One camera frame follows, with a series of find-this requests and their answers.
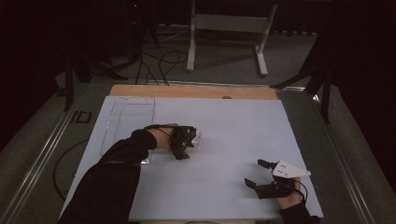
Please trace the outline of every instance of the person's arm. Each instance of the person's arm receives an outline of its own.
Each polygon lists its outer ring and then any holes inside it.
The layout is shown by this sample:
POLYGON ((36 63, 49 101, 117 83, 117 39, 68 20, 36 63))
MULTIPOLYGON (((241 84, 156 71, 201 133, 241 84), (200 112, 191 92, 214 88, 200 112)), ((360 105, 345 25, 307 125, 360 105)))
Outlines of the person's arm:
MULTIPOLYGON (((300 178, 295 178, 296 189, 301 190, 300 178)), ((290 196, 277 198, 284 224, 319 224, 320 218, 311 216, 305 207, 305 201, 301 195, 294 191, 290 196)))
POLYGON ((169 149, 171 132, 171 128, 136 130, 117 142, 82 177, 58 223, 128 223, 140 163, 149 149, 169 149))

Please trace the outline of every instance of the black sleeve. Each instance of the black sleeve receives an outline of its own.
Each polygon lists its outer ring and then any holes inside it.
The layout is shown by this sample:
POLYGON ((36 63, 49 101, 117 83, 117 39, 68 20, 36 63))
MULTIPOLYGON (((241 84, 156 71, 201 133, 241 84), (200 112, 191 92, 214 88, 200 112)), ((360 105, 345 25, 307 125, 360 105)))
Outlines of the black sleeve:
POLYGON ((157 146, 144 130, 120 140, 82 177, 58 223, 128 223, 140 163, 157 146))
POLYGON ((309 215, 305 207, 305 202, 302 201, 290 208, 279 210, 280 215, 283 217, 284 224, 319 224, 320 218, 309 215))

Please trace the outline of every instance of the hand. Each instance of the hand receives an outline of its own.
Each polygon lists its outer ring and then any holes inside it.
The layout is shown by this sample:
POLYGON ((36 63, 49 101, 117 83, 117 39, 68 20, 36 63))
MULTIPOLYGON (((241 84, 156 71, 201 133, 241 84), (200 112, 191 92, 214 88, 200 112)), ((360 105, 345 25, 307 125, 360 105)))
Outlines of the hand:
MULTIPOLYGON (((176 123, 168 123, 164 124, 167 126, 177 126, 176 123)), ((157 147, 156 148, 164 148, 168 151, 171 150, 171 146, 169 145, 169 137, 172 134, 173 128, 153 128, 148 129, 152 135, 154 135, 155 139, 157 140, 157 147)))
MULTIPOLYGON (((295 180, 295 188, 300 191, 301 190, 300 178, 295 177, 294 180, 295 180)), ((289 195, 288 197, 276 198, 276 200, 279 203, 281 209, 286 209, 296 204, 299 204, 302 201, 302 198, 298 192, 293 191, 291 195, 289 195)))

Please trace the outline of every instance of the hand-mounted device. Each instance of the hand-mounted device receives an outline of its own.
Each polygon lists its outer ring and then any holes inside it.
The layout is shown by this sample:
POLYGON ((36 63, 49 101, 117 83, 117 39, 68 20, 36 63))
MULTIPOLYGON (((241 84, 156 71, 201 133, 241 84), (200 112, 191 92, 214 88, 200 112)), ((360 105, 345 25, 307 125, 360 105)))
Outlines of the hand-mounted device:
POLYGON ((294 191, 297 191, 304 197, 304 195, 295 188, 295 180, 293 178, 297 176, 311 175, 309 171, 303 170, 284 161, 268 162, 258 160, 258 164, 264 168, 273 169, 272 175, 274 178, 274 181, 271 184, 260 186, 257 186, 256 183, 245 178, 245 184, 256 191, 259 199, 284 198, 291 195, 294 191))
POLYGON ((198 147, 201 140, 201 133, 197 134, 197 129, 191 126, 171 126, 171 125, 160 125, 153 124, 149 125, 145 130, 148 129, 160 129, 160 128, 172 128, 173 131, 169 135, 169 143, 177 160, 185 160, 190 156, 185 152, 186 147, 198 147))

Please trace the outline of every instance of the white metal stand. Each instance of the white metal stand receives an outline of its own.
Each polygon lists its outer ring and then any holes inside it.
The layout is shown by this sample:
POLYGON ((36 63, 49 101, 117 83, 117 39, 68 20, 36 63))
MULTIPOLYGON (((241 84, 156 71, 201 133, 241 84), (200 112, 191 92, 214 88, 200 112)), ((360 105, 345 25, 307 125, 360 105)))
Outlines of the white metal stand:
POLYGON ((267 76, 268 71, 265 65, 262 51, 269 35, 272 21, 276 12, 277 5, 271 7, 270 14, 267 18, 259 17, 242 17, 242 16, 224 16, 224 15, 209 15, 195 13, 195 0, 191 0, 191 39, 189 57, 187 61, 187 71, 194 70, 195 60, 195 29, 206 30, 221 30, 221 31, 236 31, 236 32, 251 32, 261 33, 262 42, 256 46, 257 62, 260 67, 260 74, 267 76))

